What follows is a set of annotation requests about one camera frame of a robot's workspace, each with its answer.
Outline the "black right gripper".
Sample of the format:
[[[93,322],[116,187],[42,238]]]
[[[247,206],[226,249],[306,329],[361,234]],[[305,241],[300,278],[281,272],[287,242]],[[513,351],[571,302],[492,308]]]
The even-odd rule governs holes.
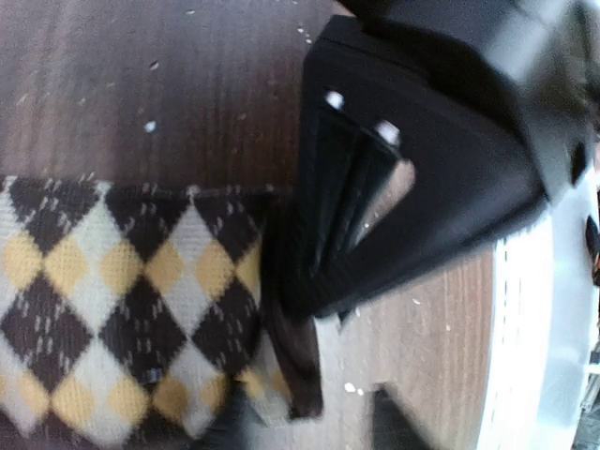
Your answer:
[[[556,201],[599,128],[596,1],[344,1],[367,32],[518,136]]]

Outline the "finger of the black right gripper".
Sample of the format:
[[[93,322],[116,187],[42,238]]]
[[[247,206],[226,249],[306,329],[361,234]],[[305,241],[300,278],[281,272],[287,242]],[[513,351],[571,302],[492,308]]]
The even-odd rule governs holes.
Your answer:
[[[296,187],[263,248],[267,321],[344,316],[543,208],[522,144],[356,19],[331,18],[303,70]]]

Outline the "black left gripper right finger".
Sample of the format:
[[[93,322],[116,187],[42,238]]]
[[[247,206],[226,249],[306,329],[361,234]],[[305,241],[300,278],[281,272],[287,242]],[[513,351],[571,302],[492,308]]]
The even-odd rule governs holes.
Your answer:
[[[433,450],[411,417],[386,386],[371,395],[371,448],[374,450]]]

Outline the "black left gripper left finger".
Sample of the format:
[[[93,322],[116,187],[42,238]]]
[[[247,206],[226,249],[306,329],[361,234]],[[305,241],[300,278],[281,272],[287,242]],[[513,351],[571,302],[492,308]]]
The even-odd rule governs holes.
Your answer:
[[[196,440],[193,450],[248,450],[250,424],[257,419],[250,399],[241,383],[234,383],[223,409]]]

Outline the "brown argyle patterned sock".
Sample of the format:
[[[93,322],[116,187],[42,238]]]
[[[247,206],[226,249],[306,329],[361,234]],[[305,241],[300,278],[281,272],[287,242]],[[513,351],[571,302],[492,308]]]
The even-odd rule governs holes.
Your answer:
[[[268,189],[1,180],[1,445],[184,449],[241,383],[323,412],[316,330],[263,316]]]

